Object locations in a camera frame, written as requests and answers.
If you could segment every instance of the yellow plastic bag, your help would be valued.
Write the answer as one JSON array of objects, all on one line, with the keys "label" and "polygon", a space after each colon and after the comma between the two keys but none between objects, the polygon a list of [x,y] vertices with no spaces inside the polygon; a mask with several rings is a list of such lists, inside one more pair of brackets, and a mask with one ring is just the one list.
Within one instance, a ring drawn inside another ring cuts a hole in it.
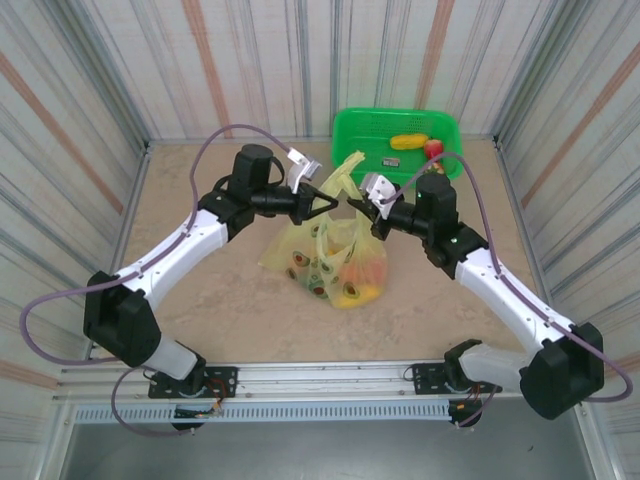
[{"label": "yellow plastic bag", "polygon": [[[345,191],[361,199],[349,174],[363,160],[362,152],[350,155],[320,190],[334,198]],[[370,228],[371,222],[360,212],[344,220],[323,213],[302,225],[285,227],[262,255],[260,265],[285,273],[336,308],[364,305],[380,296],[387,278],[387,254]]]}]

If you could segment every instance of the table surface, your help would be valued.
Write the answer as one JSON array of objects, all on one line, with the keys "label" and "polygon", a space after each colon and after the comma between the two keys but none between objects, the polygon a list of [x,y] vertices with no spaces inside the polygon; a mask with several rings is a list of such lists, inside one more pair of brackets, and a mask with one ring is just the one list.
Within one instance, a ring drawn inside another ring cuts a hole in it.
[{"label": "table surface", "polygon": [[[330,144],[294,146],[323,162],[314,179],[320,185],[332,171]],[[197,171],[200,196],[230,173],[240,147],[232,143],[209,147]],[[187,217],[192,198],[187,176],[198,149],[199,145],[154,148],[126,264],[148,252]],[[284,155],[275,147],[274,151],[286,166]],[[493,146],[488,140],[469,140],[464,151],[486,203],[498,254],[532,288]],[[470,182],[463,175],[453,185],[461,220],[483,233]],[[156,311],[161,330],[209,362],[435,359],[469,338],[521,350],[484,302],[434,268],[417,238],[399,232],[392,232],[385,242],[387,288],[377,300],[338,310],[314,298],[283,273],[258,265],[270,240],[287,222],[284,217],[256,217],[232,242],[200,262]]]}]

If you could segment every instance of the striped wall panel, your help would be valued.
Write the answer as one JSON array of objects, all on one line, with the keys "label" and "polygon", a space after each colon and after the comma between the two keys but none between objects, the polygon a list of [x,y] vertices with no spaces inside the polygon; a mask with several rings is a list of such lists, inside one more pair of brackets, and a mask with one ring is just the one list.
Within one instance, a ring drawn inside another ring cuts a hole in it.
[{"label": "striped wall panel", "polygon": [[[58,369],[18,330],[36,296],[110,267],[140,149],[128,140],[45,2],[0,2],[0,477],[34,478]],[[82,298],[37,309],[47,351],[81,358]]]},{"label": "striped wall panel", "polygon": [[[500,137],[556,308],[598,326],[636,381],[601,412],[640,478],[640,1],[583,5]],[[621,388],[608,375],[607,391]]]},{"label": "striped wall panel", "polygon": [[[349,106],[490,133],[557,0],[71,0],[154,139],[243,122],[326,136]],[[232,133],[244,136],[246,133]]]}]

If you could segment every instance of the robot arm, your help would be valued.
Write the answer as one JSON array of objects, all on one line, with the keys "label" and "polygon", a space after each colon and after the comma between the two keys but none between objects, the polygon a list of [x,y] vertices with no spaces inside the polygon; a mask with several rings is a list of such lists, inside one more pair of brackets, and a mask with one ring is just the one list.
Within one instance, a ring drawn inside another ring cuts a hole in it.
[{"label": "robot arm", "polygon": [[456,192],[446,176],[419,177],[415,204],[402,196],[386,202],[396,188],[382,175],[368,174],[360,189],[363,200],[349,203],[372,221],[375,237],[386,240],[395,229],[420,238],[431,263],[486,302],[524,347],[525,353],[502,351],[473,339],[454,347],[445,354],[445,372],[455,390],[476,382],[520,390],[538,414],[553,419],[602,388],[603,362],[550,328],[549,320],[602,351],[600,332],[589,323],[576,326],[552,310],[498,260],[500,276],[549,318],[541,318],[507,287],[486,240],[458,220]]},{"label": "robot arm", "polygon": [[[85,335],[131,367],[157,370],[171,377],[167,380],[180,382],[186,394],[199,391],[205,360],[162,334],[154,311],[184,275],[250,225],[256,214],[288,215],[299,225],[338,205],[336,199],[301,183],[303,179],[311,179],[319,168],[315,160],[296,150],[290,152],[289,158],[295,165],[289,171],[287,185],[269,183],[272,164],[279,167],[283,180],[284,169],[268,148],[245,145],[236,155],[231,175],[198,202],[191,228],[188,221],[183,222],[153,250],[114,276],[98,272],[91,277],[90,286],[139,274],[117,287],[87,294]],[[327,204],[314,209],[315,199]],[[181,236],[184,238],[177,247],[164,255],[167,247]],[[143,272],[142,266],[151,261],[155,261],[153,267]]]}]

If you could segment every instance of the green basket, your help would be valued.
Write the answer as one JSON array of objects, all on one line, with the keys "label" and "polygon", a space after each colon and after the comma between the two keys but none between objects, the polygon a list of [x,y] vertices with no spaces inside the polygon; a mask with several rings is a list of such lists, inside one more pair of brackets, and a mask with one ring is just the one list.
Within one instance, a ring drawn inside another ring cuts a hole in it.
[{"label": "green basket", "polygon": [[[409,133],[424,133],[429,138],[442,140],[445,152],[462,155],[460,131],[451,115],[428,110],[346,108],[336,115],[333,124],[331,159],[337,167],[360,150],[365,160],[351,174],[357,185],[369,172],[381,173],[403,185],[427,161],[422,148],[393,150],[390,147],[391,137]],[[463,170],[455,158],[443,158],[442,167],[450,179],[458,177]]]}]

